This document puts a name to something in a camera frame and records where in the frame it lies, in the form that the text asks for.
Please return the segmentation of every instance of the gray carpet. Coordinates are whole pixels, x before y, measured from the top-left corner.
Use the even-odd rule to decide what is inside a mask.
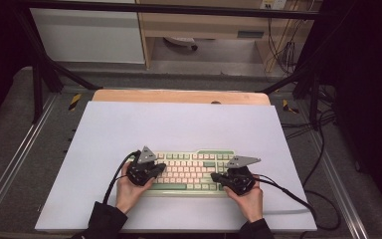
[[[253,77],[233,76],[190,76],[190,75],[153,75],[153,74],[84,74],[87,80],[112,88],[146,88],[146,89],[185,89],[185,90],[219,90],[248,91],[263,89],[268,85]],[[15,153],[22,138],[30,127],[33,118],[33,98],[31,76],[28,72],[17,75],[13,88],[0,110],[0,175]],[[34,226],[39,217],[38,208],[46,201],[61,163],[64,150],[70,146],[69,138],[75,133],[87,101],[93,93],[83,93],[76,109],[68,111],[74,96],[70,89],[76,84],[65,81],[69,86],[57,97],[55,106],[34,143],[10,190],[0,205],[0,232],[37,234]],[[272,104],[277,106],[281,122],[303,122],[300,114],[283,111],[282,98],[292,104],[287,89],[272,96]],[[354,169],[353,159],[338,125],[330,124],[324,128],[325,145],[333,163],[345,182],[345,186],[358,210],[359,216],[370,238],[382,238],[382,197],[373,181],[367,174]],[[296,170],[304,180],[312,168],[318,153],[309,134],[303,134],[288,141]],[[306,189],[321,193],[335,201],[333,192],[322,167],[315,172]],[[308,195],[318,214],[318,223],[330,226],[335,223],[335,214],[330,205],[315,196]],[[298,235],[284,234],[278,238],[297,238]],[[310,232],[306,238],[351,238],[351,234],[342,218],[337,230],[318,230]]]

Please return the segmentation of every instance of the table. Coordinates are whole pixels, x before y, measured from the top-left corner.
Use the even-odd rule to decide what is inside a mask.
[[[152,150],[184,151],[232,145],[236,154],[262,155],[262,163],[250,165],[250,171],[273,177],[306,200],[276,110],[269,104],[266,95],[253,93],[97,91],[36,229],[74,232],[86,228],[94,202],[102,200],[120,161],[144,143]],[[244,117],[236,121],[237,116]],[[306,208],[273,187],[263,185],[262,189],[265,218],[273,231],[316,230]],[[114,198],[113,191],[108,203],[112,205]],[[124,232],[236,232],[245,222],[230,198],[143,197],[128,217]]]

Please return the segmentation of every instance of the white board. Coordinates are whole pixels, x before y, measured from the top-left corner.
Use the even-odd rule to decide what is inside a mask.
[[[103,200],[122,160],[144,145],[153,151],[231,149],[261,158],[249,166],[252,173],[306,201],[274,107],[89,102],[36,229],[87,228],[95,201]],[[302,205],[272,186],[261,188],[272,230],[316,229]],[[114,198],[115,189],[109,204]],[[125,232],[226,232],[245,222],[230,198],[142,197],[128,217]]]

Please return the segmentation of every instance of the black sleeve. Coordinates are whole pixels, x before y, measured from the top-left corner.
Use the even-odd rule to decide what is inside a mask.
[[[240,229],[241,239],[274,239],[266,220],[260,219],[253,223],[246,222]]]
[[[116,207],[95,202],[89,228],[73,239],[115,239],[128,217]]]

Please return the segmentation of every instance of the keyboard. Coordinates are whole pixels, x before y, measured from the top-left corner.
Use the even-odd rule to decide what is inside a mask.
[[[155,163],[165,163],[165,170],[154,180],[144,196],[223,197],[220,183],[212,172],[224,173],[235,153],[232,150],[154,151]]]

